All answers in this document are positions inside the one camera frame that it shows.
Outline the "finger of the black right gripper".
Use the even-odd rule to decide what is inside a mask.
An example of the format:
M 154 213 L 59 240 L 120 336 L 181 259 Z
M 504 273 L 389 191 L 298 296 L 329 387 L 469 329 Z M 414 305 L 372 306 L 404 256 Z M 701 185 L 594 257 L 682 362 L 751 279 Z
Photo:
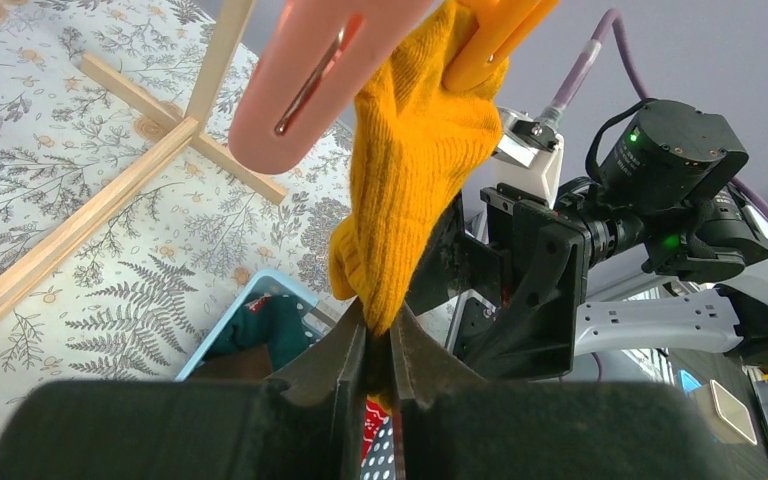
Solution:
M 406 295 L 415 315 L 468 290 L 495 317 L 459 357 L 485 378 L 545 379 L 571 370 L 589 270 L 584 227 L 530 200 L 493 207 L 489 241 L 465 231 L 462 200 L 440 216 Z

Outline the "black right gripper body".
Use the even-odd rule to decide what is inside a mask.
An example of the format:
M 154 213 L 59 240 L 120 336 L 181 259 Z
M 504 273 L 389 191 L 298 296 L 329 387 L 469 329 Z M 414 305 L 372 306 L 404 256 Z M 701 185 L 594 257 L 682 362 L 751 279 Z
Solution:
M 546 200 L 507 184 L 482 192 L 489 273 L 501 285 L 588 270 L 636 246 L 649 274 L 722 282 L 768 260 L 768 240 L 733 185 L 749 156 L 728 121 L 674 100 L 644 99 L 612 117 L 625 130 L 605 157 Z

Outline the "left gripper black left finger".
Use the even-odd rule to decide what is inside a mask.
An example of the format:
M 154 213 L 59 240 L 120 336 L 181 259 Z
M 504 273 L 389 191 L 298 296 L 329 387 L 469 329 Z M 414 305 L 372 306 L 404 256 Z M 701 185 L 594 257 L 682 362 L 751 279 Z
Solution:
M 365 341 L 354 302 L 259 382 L 45 384 L 0 436 L 0 479 L 355 479 Z

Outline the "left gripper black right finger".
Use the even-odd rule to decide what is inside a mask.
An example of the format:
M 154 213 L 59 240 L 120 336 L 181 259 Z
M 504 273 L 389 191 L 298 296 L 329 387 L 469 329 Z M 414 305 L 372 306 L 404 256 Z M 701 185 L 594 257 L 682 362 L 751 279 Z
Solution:
M 408 311 L 390 330 L 401 479 L 724 479 L 676 388 L 486 380 Z

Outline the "dark teal sock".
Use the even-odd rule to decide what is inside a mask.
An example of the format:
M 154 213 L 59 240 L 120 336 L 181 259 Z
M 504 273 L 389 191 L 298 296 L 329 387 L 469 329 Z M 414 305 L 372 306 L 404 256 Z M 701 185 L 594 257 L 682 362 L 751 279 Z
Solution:
M 278 370 L 310 347 L 303 326 L 303 311 L 295 296 L 261 296 L 240 306 L 220 328 L 203 359 L 267 346 Z

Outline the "light blue plastic basket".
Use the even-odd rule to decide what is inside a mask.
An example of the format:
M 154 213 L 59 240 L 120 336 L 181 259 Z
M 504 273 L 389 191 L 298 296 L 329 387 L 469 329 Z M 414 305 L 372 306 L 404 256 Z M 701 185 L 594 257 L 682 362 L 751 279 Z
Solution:
M 264 346 L 272 367 L 287 365 L 320 341 L 336 323 L 326 304 L 298 281 L 276 270 L 254 274 L 231 306 L 209 330 L 176 376 L 194 376 L 209 360 Z M 362 479 L 395 479 L 394 428 L 376 403 L 366 403 Z

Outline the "mustard yellow sock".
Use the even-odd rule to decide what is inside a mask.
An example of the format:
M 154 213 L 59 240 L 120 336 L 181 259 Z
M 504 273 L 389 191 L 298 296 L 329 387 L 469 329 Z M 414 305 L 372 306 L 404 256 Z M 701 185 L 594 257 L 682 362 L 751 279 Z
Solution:
M 330 240 L 334 296 L 358 297 L 366 324 L 385 334 L 440 215 L 502 135 L 494 98 L 506 70 L 451 92 L 442 75 L 474 26 L 473 13 L 442 3 L 356 95 L 351 211 Z

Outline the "dark brown sock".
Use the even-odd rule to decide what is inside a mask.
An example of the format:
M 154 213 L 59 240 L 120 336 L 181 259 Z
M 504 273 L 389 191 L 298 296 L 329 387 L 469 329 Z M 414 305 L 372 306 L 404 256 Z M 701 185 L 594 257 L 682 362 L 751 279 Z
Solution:
M 259 381 L 272 373 L 267 346 L 262 344 L 206 360 L 188 375 L 187 380 Z

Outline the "red patterned sock pair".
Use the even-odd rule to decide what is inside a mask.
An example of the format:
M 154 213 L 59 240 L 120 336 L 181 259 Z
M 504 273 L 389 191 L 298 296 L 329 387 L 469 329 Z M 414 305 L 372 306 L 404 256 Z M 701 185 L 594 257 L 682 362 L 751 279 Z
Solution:
M 389 413 L 379 404 L 368 399 L 364 418 L 362 467 L 380 464 L 377 458 L 391 446 L 391 436 Z

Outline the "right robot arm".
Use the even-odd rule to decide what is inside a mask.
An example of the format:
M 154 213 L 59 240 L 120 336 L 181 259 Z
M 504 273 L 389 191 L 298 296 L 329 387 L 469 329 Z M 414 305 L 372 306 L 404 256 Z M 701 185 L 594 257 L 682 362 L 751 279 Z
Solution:
M 484 231 L 466 231 L 455 197 L 406 296 L 416 314 L 467 292 L 491 303 L 487 320 L 454 320 L 458 359 L 522 379 L 637 348 L 768 367 L 768 214 L 737 180 L 749 156 L 723 116 L 642 99 L 610 119 L 625 130 L 608 154 L 593 141 L 585 175 L 559 183 L 562 108 L 500 115 Z

